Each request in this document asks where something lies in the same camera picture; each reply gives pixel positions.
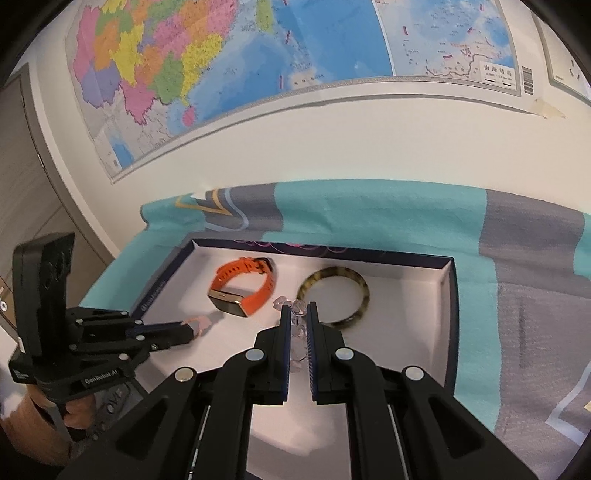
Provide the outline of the orange-sleeved left forearm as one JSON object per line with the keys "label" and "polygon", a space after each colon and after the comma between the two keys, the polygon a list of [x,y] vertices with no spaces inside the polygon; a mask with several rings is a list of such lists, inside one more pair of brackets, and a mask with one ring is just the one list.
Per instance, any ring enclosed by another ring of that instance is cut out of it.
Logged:
{"label": "orange-sleeved left forearm", "polygon": [[41,408],[27,392],[16,409],[1,419],[1,432],[25,458],[42,465],[63,467],[69,460],[70,444],[40,411]]}

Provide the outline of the person's left hand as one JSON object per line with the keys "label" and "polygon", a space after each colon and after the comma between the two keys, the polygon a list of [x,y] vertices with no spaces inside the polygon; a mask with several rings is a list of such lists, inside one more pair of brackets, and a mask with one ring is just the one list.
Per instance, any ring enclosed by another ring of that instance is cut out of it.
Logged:
{"label": "person's left hand", "polygon": [[[27,385],[26,389],[33,403],[42,411],[51,414],[53,410],[58,410],[57,405],[51,402],[36,385]],[[96,397],[90,394],[67,402],[65,412],[61,413],[60,417],[68,428],[87,430],[94,423],[95,413]]]}

